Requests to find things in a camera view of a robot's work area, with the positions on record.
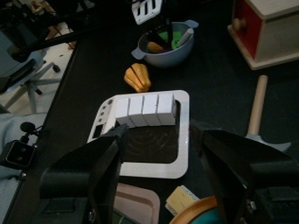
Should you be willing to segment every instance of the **yellow object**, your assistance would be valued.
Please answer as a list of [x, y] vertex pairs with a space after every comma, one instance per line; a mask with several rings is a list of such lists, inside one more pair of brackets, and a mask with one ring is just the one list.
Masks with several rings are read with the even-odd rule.
[[125, 83], [134, 89], [137, 93], [144, 93], [150, 87], [148, 72], [144, 64], [134, 63], [125, 70]]
[[162, 48], [154, 42], [148, 42], [146, 50], [149, 53], [158, 53]]
[[194, 201], [193, 197], [178, 186], [165, 200], [168, 206], [176, 213], [180, 213]]

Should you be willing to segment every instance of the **gray bowl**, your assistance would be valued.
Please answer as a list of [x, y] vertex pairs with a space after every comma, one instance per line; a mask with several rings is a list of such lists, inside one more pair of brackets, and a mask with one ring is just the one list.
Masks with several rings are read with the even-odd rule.
[[[192, 20], [185, 22], [172, 22], [172, 31], [185, 33], [189, 28], [196, 28], [197, 23]], [[137, 41], [137, 48], [132, 51], [132, 55], [137, 60], [145, 60], [145, 62], [153, 67], [168, 68], [177, 66], [188, 57], [193, 44], [193, 34], [186, 40], [185, 44], [178, 48], [162, 53], [146, 52], [148, 40], [145, 35]]]

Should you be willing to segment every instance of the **orange object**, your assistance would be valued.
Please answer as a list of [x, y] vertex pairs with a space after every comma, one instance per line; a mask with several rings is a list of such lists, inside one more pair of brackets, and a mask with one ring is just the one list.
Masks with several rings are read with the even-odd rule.
[[162, 51], [162, 47], [158, 46], [154, 42], [148, 42], [146, 50], [149, 53], [158, 53]]
[[217, 206], [214, 196], [209, 196], [194, 201], [177, 215], [173, 217], [169, 224], [190, 223], [190, 221], [202, 213]]
[[149, 81], [145, 65], [134, 63], [125, 70], [124, 80], [137, 93], [146, 92], [152, 83]]

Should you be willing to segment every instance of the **black table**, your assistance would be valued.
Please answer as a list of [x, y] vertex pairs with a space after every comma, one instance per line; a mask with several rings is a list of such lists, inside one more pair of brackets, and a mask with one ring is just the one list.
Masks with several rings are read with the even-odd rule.
[[[42, 171], [58, 157], [87, 141], [101, 102], [113, 95], [134, 92], [124, 82], [124, 73], [136, 62], [130, 51], [136, 48], [141, 31], [130, 19], [102, 22], [107, 14], [109, 12], [105, 12], [102, 17], [94, 19], [94, 24], [102, 25], [102, 30], [78, 41], [70, 56], [38, 140], [38, 159], [33, 169], [26, 172], [7, 223], [30, 222], [38, 204], [38, 181]], [[257, 76], [266, 74], [260, 136], [269, 143], [293, 142], [286, 153], [296, 157], [299, 63], [293, 61], [252, 71], [226, 30], [230, 14], [230, 0], [213, 0], [206, 3], [193, 1], [189, 12], [182, 15], [182, 19], [198, 22], [190, 55], [176, 68], [157, 69], [146, 65], [153, 84], [149, 91], [186, 91], [190, 97], [190, 118], [244, 136]], [[164, 209], [164, 202], [176, 186], [185, 185], [200, 198], [212, 195], [201, 161], [192, 145], [189, 168], [181, 178], [120, 177], [120, 182], [157, 193], [161, 201], [160, 223], [169, 222], [172, 218]]]

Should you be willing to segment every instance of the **floor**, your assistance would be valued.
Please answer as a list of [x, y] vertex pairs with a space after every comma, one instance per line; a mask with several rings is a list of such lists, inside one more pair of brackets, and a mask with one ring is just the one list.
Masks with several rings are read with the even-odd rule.
[[[59, 26], [61, 26], [59, 33], [61, 34], [67, 33], [69, 29], [66, 28], [66, 25], [61, 24]], [[69, 50], [67, 47], [69, 47], [67, 44], [63, 43], [63, 44], [59, 44], [59, 45], [55, 45], [55, 46], [51, 46], [47, 48], [46, 55], [43, 57], [43, 60], [46, 61], [46, 63], [43, 65], [53, 62], [59, 67], [59, 71], [57, 73], [54, 73], [53, 70], [50, 69], [46, 72], [46, 74], [42, 76], [42, 79], [57, 79], [62, 76], [65, 67], [69, 62], [70, 54], [71, 54], [71, 50]], [[41, 90], [42, 94], [34, 96], [35, 113], [46, 113], [47, 112], [57, 86], [58, 86], [58, 83], [39, 86], [39, 90]], [[10, 99], [10, 97], [15, 91], [17, 91], [17, 89], [6, 94], [0, 95], [0, 103], [2, 105], [5, 105], [5, 102]], [[22, 95], [22, 97], [11, 105], [11, 107], [7, 109], [7, 111], [15, 115], [29, 115], [31, 113], [26, 94]]]

